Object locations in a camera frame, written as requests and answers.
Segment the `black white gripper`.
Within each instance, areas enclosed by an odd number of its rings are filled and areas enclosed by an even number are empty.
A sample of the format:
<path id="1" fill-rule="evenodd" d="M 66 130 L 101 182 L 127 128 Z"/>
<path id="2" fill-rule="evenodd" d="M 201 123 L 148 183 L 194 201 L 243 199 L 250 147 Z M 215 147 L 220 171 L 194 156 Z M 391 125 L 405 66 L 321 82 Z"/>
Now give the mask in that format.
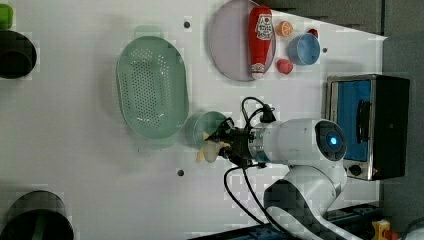
<path id="1" fill-rule="evenodd" d="M 241 128 L 235 128 L 231 117 L 226 118 L 209 137 L 209 140 L 221 140 L 229 144 L 223 147 L 218 155 L 228 159 L 239 167 L 247 167 L 252 164 L 253 157 L 248 148 L 249 134 Z"/>

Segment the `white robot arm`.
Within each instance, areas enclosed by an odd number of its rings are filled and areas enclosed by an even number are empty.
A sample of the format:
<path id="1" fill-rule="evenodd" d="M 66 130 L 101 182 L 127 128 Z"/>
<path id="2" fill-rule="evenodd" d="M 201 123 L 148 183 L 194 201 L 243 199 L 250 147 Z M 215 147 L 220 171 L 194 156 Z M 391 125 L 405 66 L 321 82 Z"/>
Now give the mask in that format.
<path id="1" fill-rule="evenodd" d="M 324 218 L 347 183 L 347 141 L 336 123 L 301 118 L 238 128 L 228 118 L 207 139 L 223 142 L 219 155 L 243 169 L 253 162 L 289 168 L 263 195 L 275 229 L 300 240 L 362 240 Z"/>

